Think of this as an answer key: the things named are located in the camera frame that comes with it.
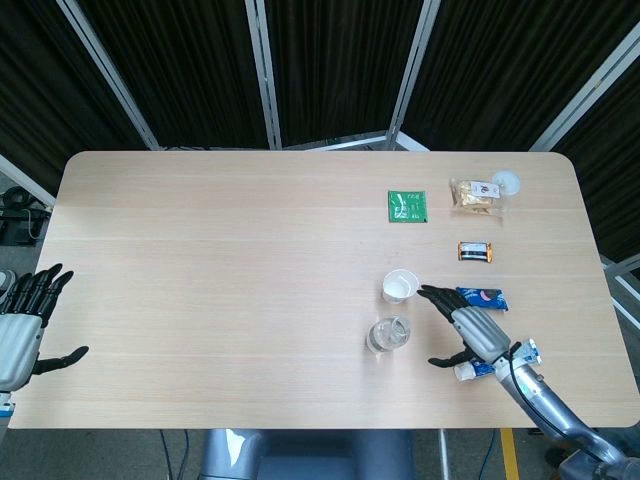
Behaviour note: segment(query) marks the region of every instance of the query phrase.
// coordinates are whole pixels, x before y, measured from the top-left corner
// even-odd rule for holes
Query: black cable
[[[558,427],[556,427],[551,422],[551,420],[549,420],[547,417],[542,415],[540,413],[540,411],[536,407],[533,406],[533,404],[529,401],[529,399],[527,397],[525,397],[524,393],[522,392],[522,389],[520,388],[520,384],[518,383],[518,380],[516,378],[516,374],[513,371],[513,352],[514,352],[514,350],[517,350],[517,347],[516,347],[517,345],[519,345],[519,342],[516,343],[513,347],[511,347],[511,349],[509,349],[509,354],[508,354],[509,372],[511,373],[511,380],[513,381],[513,385],[516,387],[516,391],[520,395],[520,398],[522,398],[522,401],[531,409],[531,411],[533,413],[535,413],[538,416],[538,418],[540,418],[540,420],[542,420],[544,423],[546,423],[551,429],[553,429],[553,431],[555,431],[558,435],[560,435],[562,438],[564,438],[567,442],[569,442],[572,445],[575,445],[576,447],[578,447],[580,450],[582,450],[584,453],[589,455],[591,458],[593,458],[597,462],[602,463],[602,460],[600,459],[600,457],[598,457],[596,454],[591,452],[587,447],[582,445],[577,440],[574,440],[573,438],[569,437],[566,433],[564,433],[562,430],[560,430]]]
[[[167,441],[164,438],[164,432],[159,430],[160,438],[162,438],[162,448],[164,449],[164,459],[167,461],[167,470],[169,473],[169,480],[173,480],[173,470],[171,468],[171,459],[169,458],[169,449],[167,448]]]
[[[177,480],[182,480],[184,472],[187,469],[187,459],[189,458],[189,432],[184,430],[184,455],[182,456],[182,462],[180,463],[180,470],[178,470]]]
[[[491,456],[491,452],[493,451],[493,446],[496,443],[496,429],[493,429],[493,433],[491,434],[491,442],[489,442],[489,448],[487,449],[487,454],[484,456],[484,460],[482,461],[482,467],[480,468],[480,473],[478,474],[478,480],[482,480],[482,476],[484,475],[484,468],[487,466],[487,461]]]

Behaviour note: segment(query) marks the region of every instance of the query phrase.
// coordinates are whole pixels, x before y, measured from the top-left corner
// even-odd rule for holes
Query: blue snack wrapper
[[[456,287],[467,302],[473,307],[495,308],[497,310],[509,310],[502,290],[497,288],[465,288]]]

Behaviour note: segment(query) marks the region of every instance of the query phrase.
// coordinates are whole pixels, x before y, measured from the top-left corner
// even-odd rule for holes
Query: white paper cup
[[[401,303],[415,295],[419,284],[418,277],[409,270],[393,270],[382,282],[382,298],[389,303]]]

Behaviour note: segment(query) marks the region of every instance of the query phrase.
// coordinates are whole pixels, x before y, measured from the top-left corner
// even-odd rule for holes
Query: clear plastic cup
[[[373,353],[385,353],[401,347],[409,341],[409,319],[396,315],[383,318],[369,329],[367,347]]]
[[[393,270],[382,281],[382,298],[389,303],[401,303],[415,295],[419,285],[418,277],[409,270]]]

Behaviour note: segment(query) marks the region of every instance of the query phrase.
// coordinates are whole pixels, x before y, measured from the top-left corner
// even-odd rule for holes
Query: white bottle cap
[[[470,362],[459,363],[453,367],[453,372],[461,382],[476,378],[476,371]]]
[[[493,174],[491,182],[500,186],[500,193],[510,197],[520,191],[520,177],[509,170],[500,170]]]

